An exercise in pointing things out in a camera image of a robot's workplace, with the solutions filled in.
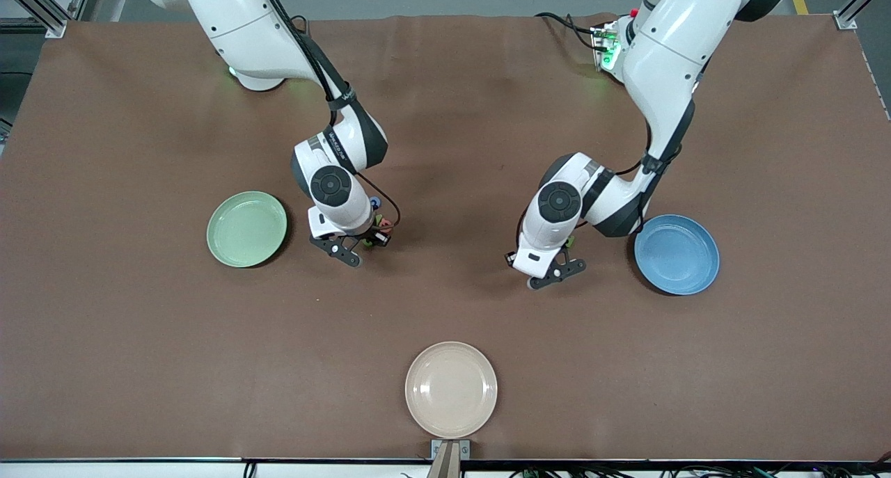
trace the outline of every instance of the beige plate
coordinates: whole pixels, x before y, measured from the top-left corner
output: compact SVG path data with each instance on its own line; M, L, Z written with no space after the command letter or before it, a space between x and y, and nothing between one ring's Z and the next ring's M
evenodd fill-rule
M405 376L405 402L414 420L440 438L462 438L489 420L498 381L489 360L463 342L426 348Z

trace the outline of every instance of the black joint cap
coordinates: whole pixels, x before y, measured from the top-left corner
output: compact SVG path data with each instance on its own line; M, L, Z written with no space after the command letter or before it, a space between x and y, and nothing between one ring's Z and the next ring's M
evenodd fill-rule
M551 223L569 221L582 208L578 189L566 182L552 182L538 193L538 212Z
M309 190L312 191L315 201L331 207L346 203L350 189L352 181L349 180L349 174L343 168L334 165L326 165L316 170L309 183Z

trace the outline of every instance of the green plate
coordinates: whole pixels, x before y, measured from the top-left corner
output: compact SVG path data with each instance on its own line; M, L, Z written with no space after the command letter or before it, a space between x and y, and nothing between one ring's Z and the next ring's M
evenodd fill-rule
M233 268L249 268L269 259L287 230L284 207L260 191L238 193L217 207L207 224L207 247Z

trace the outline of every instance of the gray floor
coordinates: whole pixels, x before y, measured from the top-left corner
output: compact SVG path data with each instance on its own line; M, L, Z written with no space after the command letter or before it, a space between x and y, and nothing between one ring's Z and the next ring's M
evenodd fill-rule
M831 14L847 0L805 0L811 14ZM891 0L872 0L857 15L857 36L885 104L891 104Z
M0 72L34 72L38 65L42 34L0 34ZM0 74L0 117L14 122L30 76Z

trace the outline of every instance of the plate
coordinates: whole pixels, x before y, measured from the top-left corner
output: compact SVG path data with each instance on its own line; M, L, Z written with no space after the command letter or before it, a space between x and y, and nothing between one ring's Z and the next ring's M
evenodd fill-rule
M217 260L248 268L269 259L287 230L284 207L260 191L238 193L217 207L207 224L207 247Z
M414 358L405 402L433 436L454 440L477 431L496 407L498 381L489 360L463 342L440 342Z
M647 221L634 240L634 259L644 278L675 295L709 288L721 266L709 231L682 215L660 215Z

